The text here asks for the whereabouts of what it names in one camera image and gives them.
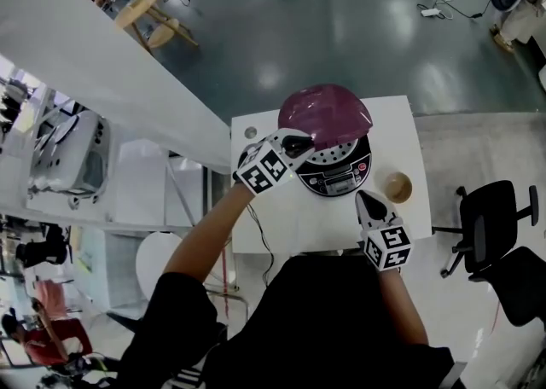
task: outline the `pink cloth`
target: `pink cloth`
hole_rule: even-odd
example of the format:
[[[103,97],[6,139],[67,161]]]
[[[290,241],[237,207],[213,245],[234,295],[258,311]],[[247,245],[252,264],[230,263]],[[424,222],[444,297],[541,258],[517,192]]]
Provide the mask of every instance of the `pink cloth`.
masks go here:
[[[36,283],[36,298],[44,306],[49,319],[60,319],[67,317],[67,305],[62,285],[45,280]]]

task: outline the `purple lid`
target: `purple lid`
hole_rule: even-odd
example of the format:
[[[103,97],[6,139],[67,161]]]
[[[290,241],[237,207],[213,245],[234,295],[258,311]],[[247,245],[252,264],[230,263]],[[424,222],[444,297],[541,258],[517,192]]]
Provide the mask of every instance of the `purple lid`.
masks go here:
[[[373,125],[355,94],[336,84],[314,85],[289,96],[278,124],[309,134],[317,151],[364,137]]]

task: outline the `green floor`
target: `green floor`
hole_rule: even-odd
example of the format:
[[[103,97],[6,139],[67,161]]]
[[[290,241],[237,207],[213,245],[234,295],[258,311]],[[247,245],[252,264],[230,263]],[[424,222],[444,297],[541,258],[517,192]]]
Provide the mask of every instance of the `green floor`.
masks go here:
[[[469,14],[488,0],[457,0]],[[481,20],[421,17],[433,0],[180,0],[164,5],[194,32],[156,58],[226,122],[279,108],[292,92],[337,83],[360,97],[407,95],[415,114],[543,111],[527,47],[502,52]]]

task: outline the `red shirt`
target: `red shirt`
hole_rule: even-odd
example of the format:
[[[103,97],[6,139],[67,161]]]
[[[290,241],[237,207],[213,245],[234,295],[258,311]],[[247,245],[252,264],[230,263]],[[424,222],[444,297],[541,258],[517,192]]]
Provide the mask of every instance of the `red shirt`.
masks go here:
[[[61,341],[78,338],[83,347],[82,356],[93,352],[87,333],[79,319],[52,321],[51,326]],[[45,328],[26,332],[24,348],[35,363],[50,366],[65,362]]]

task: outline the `white column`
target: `white column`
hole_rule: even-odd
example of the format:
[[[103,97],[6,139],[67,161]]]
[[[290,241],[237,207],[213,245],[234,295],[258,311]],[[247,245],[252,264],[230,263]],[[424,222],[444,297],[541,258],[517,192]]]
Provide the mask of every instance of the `white column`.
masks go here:
[[[0,54],[139,136],[229,173],[229,127],[91,1],[0,0]]]

